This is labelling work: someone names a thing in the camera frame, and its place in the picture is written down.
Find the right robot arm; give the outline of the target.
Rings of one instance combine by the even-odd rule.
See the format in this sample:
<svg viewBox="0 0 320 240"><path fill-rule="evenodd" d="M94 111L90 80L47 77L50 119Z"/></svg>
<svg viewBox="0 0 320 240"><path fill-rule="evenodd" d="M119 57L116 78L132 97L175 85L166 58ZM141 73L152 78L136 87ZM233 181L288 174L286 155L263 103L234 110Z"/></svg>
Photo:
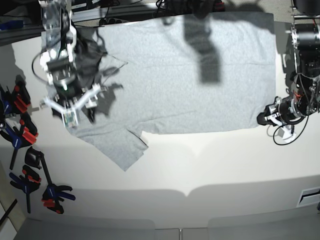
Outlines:
<svg viewBox="0 0 320 240"><path fill-rule="evenodd" d="M78 33L66 0L40 0L44 39L39 61L48 83L56 90L55 101L70 108L80 95L76 73Z"/></svg>

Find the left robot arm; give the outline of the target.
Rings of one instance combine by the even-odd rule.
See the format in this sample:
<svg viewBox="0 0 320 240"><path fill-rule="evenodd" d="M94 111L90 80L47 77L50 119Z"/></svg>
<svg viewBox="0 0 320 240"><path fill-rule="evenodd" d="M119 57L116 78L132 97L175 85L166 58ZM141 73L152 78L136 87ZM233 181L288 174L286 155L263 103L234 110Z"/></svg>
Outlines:
<svg viewBox="0 0 320 240"><path fill-rule="evenodd" d="M259 125L296 125L320 111L320 17L318 0L293 0L294 13L290 35L295 71L291 74L290 92L276 97L256 120Z"/></svg>

